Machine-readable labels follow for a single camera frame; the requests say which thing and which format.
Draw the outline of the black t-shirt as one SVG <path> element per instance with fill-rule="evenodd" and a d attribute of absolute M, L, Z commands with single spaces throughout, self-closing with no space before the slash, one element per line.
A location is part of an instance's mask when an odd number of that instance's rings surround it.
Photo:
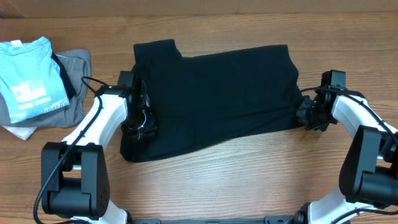
<path fill-rule="evenodd" d="M 219 142 L 299 127 L 299 76 L 286 45 L 183 57 L 174 40 L 136 44 L 133 74 L 147 87 L 156 135 L 123 134 L 120 152 L 148 162 Z"/>

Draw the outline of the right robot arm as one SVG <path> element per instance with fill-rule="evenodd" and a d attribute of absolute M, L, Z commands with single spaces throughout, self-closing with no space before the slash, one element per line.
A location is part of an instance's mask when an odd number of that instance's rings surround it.
<path fill-rule="evenodd" d="M 312 89 L 297 112 L 307 129 L 321 131 L 340 122 L 353 141 L 339 185 L 320 200 L 305 204 L 292 223 L 349 223 L 362 213 L 397 215 L 397 129 L 387 124 L 359 92 L 325 85 Z"/>

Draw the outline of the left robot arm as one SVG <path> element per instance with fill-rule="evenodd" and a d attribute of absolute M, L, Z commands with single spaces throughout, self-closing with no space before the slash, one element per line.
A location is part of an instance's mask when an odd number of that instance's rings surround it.
<path fill-rule="evenodd" d="M 62 142 L 48 142 L 41 152 L 41 190 L 34 204 L 64 223 L 132 223 L 131 214 L 110 199 L 104 151 L 118 127 L 122 144 L 141 149 L 155 137 L 158 124 L 149 106 L 147 85 L 102 84 L 90 112 Z"/>

